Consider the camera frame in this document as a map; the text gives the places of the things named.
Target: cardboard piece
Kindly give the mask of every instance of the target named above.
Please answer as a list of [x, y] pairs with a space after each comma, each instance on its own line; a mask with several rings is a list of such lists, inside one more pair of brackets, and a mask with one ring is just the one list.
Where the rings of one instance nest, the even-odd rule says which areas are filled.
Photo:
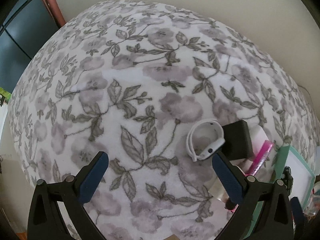
[[164, 240], [180, 240], [180, 239], [176, 235], [172, 235], [172, 236], [167, 237]]

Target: bed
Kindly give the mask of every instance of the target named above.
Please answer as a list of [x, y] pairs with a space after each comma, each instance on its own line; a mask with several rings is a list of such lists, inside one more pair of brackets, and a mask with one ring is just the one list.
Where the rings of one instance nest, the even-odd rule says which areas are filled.
[[[105, 1], [80, 13], [32, 59], [8, 114], [31, 185], [108, 153], [85, 205], [108, 240], [209, 240], [225, 226], [232, 214], [204, 186], [211, 160], [193, 163], [185, 149], [200, 119], [259, 124], [311, 169], [320, 141], [314, 109], [270, 55], [223, 23], [161, 3]], [[259, 180], [270, 179], [275, 156]]]

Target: beige wall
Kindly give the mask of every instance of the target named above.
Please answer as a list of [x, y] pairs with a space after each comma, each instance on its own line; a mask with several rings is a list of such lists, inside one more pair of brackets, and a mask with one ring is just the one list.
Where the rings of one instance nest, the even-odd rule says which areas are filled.
[[[98, 1], [57, 0], [67, 21]], [[320, 30], [300, 0], [144, 1], [191, 9], [241, 32], [309, 90], [320, 117]]]

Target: green object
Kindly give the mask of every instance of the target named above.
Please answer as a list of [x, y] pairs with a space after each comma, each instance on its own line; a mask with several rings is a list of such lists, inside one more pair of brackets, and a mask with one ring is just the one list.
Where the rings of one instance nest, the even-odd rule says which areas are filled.
[[9, 102], [10, 98], [11, 98], [11, 94], [7, 91], [5, 91], [3, 88], [0, 87], [0, 94], [3, 95], [7, 100], [6, 103]]
[[[308, 192], [306, 194], [306, 197], [304, 198], [303, 203], [301, 203], [302, 209], [305, 209], [305, 207], [307, 205], [307, 202], [308, 202], [308, 199], [309, 199], [309, 196], [310, 196], [311, 191], [313, 189], [313, 185], [315, 183], [316, 176], [314, 175], [313, 171], [310, 169], [310, 167], [308, 166], [306, 161], [303, 159], [301, 154], [298, 153], [295, 148], [293, 148], [292, 146], [284, 146], [284, 147], [281, 147], [278, 150], [277, 155], [275, 157], [275, 158], [277, 158], [277, 161], [276, 161], [276, 164], [275, 164], [275, 167], [274, 167], [274, 174], [272, 175], [271, 180], [269, 182], [270, 183], [274, 183], [277, 179], [281, 178], [281, 175], [282, 175], [282, 172], [284, 170], [284, 167], [286, 166], [285, 164], [286, 164], [289, 152], [292, 152], [295, 155], [295, 157], [297, 157], [299, 162], [306, 168], [306, 170], [310, 173], [310, 175], [312, 177], [312, 179], [310, 181], [310, 185], [308, 187]], [[250, 226], [249, 232], [244, 237], [244, 239], [247, 238], [248, 236], [250, 236], [250, 234], [252, 233], [253, 228], [254, 228], [257, 220], [258, 220], [260, 211], [262, 209], [262, 204], [263, 204], [262, 201], [257, 203], [257, 206], [256, 206], [256, 208], [255, 208], [255, 210], [253, 212], [253, 215], [252, 215], [252, 222], [251, 222], [251, 226]]]

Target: pink object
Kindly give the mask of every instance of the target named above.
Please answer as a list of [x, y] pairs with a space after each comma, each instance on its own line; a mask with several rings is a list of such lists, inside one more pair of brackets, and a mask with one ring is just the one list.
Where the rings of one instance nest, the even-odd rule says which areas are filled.
[[50, 14], [53, 15], [54, 19], [57, 21], [59, 27], [62, 27], [66, 24], [66, 21], [59, 9], [59, 6], [57, 4], [56, 0], [46, 0], [48, 4], [46, 5], [48, 10], [50, 11]]
[[273, 142], [270, 142], [268, 140], [264, 141], [258, 155], [255, 157], [249, 170], [246, 172], [247, 175], [254, 176], [257, 173], [257, 171], [260, 169], [260, 167], [268, 157], [272, 147], [273, 147]]

